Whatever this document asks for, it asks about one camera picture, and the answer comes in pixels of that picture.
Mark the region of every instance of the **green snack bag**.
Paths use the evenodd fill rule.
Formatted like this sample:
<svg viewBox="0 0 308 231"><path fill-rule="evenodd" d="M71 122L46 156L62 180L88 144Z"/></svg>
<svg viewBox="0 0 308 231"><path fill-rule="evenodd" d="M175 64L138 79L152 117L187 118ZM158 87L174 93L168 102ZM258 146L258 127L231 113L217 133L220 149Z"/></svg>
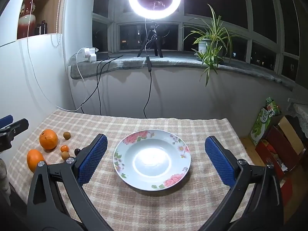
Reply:
<svg viewBox="0 0 308 231"><path fill-rule="evenodd" d="M270 126L277 125L281 118L282 115L270 117L269 112L265 108L261 108L249 134L249 138L252 140L253 144L257 146L258 142L263 138Z"/></svg>
<svg viewBox="0 0 308 231"><path fill-rule="evenodd" d="M266 110L268 112L268 116L271 118L273 116L277 116L280 115L280 110L278 108L278 105L276 104L276 102L271 98L268 97L266 99Z"/></svg>

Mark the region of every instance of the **red box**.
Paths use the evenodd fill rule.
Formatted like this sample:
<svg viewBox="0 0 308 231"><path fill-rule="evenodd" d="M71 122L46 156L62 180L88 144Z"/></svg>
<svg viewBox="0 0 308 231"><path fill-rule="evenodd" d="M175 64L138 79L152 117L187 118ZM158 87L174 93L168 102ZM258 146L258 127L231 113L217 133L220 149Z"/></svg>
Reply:
<svg viewBox="0 0 308 231"><path fill-rule="evenodd" d="M274 164L274 169L277 173L278 180L281 180L284 177L285 173L281 170L276 159L272 156L271 152L267 149L263 142L260 141L258 143L258 145L256 146L256 152L265 164L268 162L272 162Z"/></svg>
<svg viewBox="0 0 308 231"><path fill-rule="evenodd" d="M284 135L276 128L271 127L266 140L273 146L283 163L291 171L300 160L300 157L295 152L290 142L284 137Z"/></svg>

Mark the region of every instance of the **ring light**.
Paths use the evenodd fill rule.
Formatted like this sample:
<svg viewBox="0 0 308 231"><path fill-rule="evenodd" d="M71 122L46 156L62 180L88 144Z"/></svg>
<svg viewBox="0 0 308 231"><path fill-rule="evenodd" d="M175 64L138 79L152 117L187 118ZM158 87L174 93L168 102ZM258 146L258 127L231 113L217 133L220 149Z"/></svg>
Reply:
<svg viewBox="0 0 308 231"><path fill-rule="evenodd" d="M172 4L168 8L164 10L153 11L153 10L148 10L142 7L139 4L138 0L129 0L131 8L134 10L136 14L138 14L139 16L148 18L148 19L152 19L152 20L161 19L161 18L170 16L174 11L176 11L178 6L180 5L180 2L181 0L173 0Z"/></svg>

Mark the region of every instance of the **windowsill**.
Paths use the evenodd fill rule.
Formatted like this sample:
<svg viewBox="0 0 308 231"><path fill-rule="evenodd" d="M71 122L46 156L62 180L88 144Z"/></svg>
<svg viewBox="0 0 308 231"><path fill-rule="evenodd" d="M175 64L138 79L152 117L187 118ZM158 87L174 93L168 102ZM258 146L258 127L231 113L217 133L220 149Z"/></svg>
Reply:
<svg viewBox="0 0 308 231"><path fill-rule="evenodd" d="M154 51L147 51L150 55L152 66L154 68L167 68L167 67L185 67L185 68L201 68L205 69L205 65L201 65L202 62L199 61L194 53L192 52L176 52L176 51L163 51L164 58L159 58L154 55ZM104 68L103 73L112 72L118 69L141 69L146 66L145 63L145 52L142 52L141 57L136 57L137 52L120 52L115 54L109 54L110 60L112 57L121 56L123 57L110 62L108 68ZM103 61L101 66L107 63L110 60ZM83 78L96 76L96 68L100 61L89 63L88 61L81 61L78 63L79 70ZM74 80L81 79L81 76L78 72L76 59L71 58L70 63L70 77ZM254 65L248 64L242 61L232 59L230 63L226 59L223 64L218 66L218 70L231 71L239 74L249 75L257 78L263 78L268 81L273 81L276 83L282 84L284 87L289 90L293 90L295 82L287 79L282 75L276 74L274 71Z"/></svg>

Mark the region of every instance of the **white wall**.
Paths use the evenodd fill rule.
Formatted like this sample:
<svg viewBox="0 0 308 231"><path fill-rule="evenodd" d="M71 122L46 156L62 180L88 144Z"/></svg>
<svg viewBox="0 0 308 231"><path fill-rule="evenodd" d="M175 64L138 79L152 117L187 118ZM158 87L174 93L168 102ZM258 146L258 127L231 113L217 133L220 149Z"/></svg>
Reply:
<svg viewBox="0 0 308 231"><path fill-rule="evenodd" d="M65 0L64 57L69 58L83 47L92 46L92 12L94 0Z"/></svg>
<svg viewBox="0 0 308 231"><path fill-rule="evenodd" d="M283 111L291 92L282 85L227 71L211 73L205 87L203 70L192 68L153 68L152 92L146 108L148 118L222 119L227 118L239 136L246 136L265 99L273 97ZM89 92L96 87L96 77L85 79ZM84 101L82 80L70 78L75 105ZM146 68L116 70L103 74L100 83L102 114L144 118L150 76ZM88 114L99 115L97 92L83 106Z"/></svg>
<svg viewBox="0 0 308 231"><path fill-rule="evenodd" d="M0 17L0 46L16 41L17 25L23 0L10 0Z"/></svg>
<svg viewBox="0 0 308 231"><path fill-rule="evenodd" d="M52 42L57 42L55 34L29 37L35 74L51 102L73 110L62 46L56 48ZM11 149L0 154L8 165L16 149L56 107L47 101L35 81L27 52L27 39L0 47L0 56L0 118L12 115L14 121L22 118L29 121L29 129L15 137Z"/></svg>

